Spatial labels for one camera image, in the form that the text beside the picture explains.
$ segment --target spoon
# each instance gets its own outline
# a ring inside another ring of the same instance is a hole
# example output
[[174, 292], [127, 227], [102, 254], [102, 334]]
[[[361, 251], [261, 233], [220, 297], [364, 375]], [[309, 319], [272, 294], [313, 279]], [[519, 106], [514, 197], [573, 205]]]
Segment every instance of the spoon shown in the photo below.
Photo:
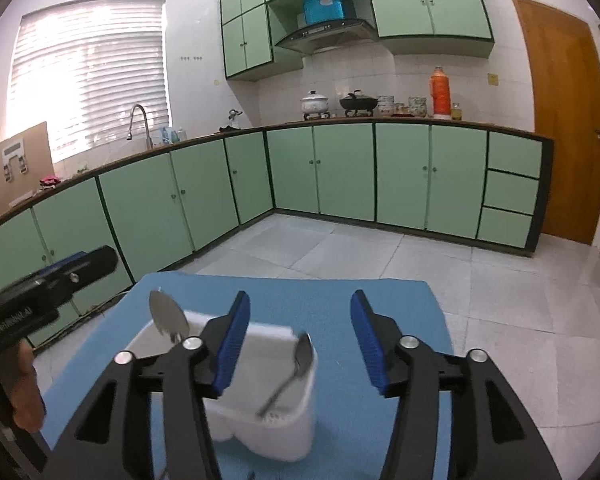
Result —
[[275, 392], [271, 394], [267, 402], [258, 410], [258, 418], [264, 418], [271, 407], [276, 403], [280, 395], [293, 383], [296, 379], [302, 379], [311, 369], [314, 363], [314, 347], [311, 344], [311, 339], [307, 332], [302, 332], [296, 342], [294, 349], [294, 363], [296, 368], [285, 382], [280, 384]]
[[149, 292], [149, 311], [160, 335], [168, 334], [172, 344], [189, 336], [189, 322], [180, 305], [161, 288]]

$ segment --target white wall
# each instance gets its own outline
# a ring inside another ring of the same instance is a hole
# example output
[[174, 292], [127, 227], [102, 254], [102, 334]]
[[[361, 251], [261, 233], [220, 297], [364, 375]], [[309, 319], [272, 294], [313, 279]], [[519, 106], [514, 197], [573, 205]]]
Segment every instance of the white wall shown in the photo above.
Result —
[[[6, 91], [21, 16], [71, 0], [13, 0], [0, 19], [0, 140], [4, 138]], [[600, 53], [599, 20], [585, 0], [537, 0], [590, 23]], [[378, 44], [360, 45], [305, 58], [305, 68], [259, 83], [224, 80], [218, 0], [166, 0], [166, 58], [173, 125], [188, 136], [200, 136], [227, 123], [230, 108], [240, 108], [241, 126], [298, 120], [299, 100], [311, 89], [327, 95], [337, 110], [337, 96], [360, 88], [368, 94], [428, 95], [428, 78], [442, 64], [451, 79], [452, 99], [464, 118], [490, 121], [524, 130], [534, 129], [531, 76], [522, 30], [512, 0], [485, 0], [496, 47], [488, 60], [458, 56], [391, 56]], [[189, 56], [190, 61], [180, 57]], [[192, 58], [202, 56], [202, 61]], [[488, 86], [487, 72], [500, 76]], [[90, 168], [143, 149], [141, 141], [124, 140], [66, 159], [56, 167], [71, 176], [82, 165]], [[600, 224], [596, 234], [600, 244]]]

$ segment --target white blind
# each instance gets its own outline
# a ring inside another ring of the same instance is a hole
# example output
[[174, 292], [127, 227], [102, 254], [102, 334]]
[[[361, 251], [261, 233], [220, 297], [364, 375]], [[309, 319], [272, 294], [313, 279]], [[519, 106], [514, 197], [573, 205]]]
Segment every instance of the white blind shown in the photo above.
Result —
[[[13, 53], [7, 136], [46, 121], [53, 162], [126, 137], [135, 103], [169, 126], [164, 0], [86, 0], [24, 16]], [[144, 134], [136, 110], [134, 133]]]

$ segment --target gas stove burner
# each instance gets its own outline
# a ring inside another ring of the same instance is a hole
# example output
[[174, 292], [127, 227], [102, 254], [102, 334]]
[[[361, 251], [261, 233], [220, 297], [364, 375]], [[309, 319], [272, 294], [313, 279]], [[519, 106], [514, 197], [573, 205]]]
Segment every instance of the gas stove burner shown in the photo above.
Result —
[[304, 114], [305, 121], [316, 121], [318, 119], [331, 119], [331, 113], [322, 112], [321, 114]]
[[345, 117], [373, 117], [373, 110], [345, 110]]

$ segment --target tiled floor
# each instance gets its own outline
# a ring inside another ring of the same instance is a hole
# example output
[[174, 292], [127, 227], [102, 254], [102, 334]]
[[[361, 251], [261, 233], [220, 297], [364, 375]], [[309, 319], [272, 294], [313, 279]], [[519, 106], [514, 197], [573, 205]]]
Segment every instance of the tiled floor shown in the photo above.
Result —
[[[273, 215], [185, 266], [266, 278], [429, 283], [456, 354], [484, 348], [541, 428], [564, 480], [600, 450], [600, 255], [542, 236], [536, 256]], [[100, 320], [36, 359], [46, 389]]]

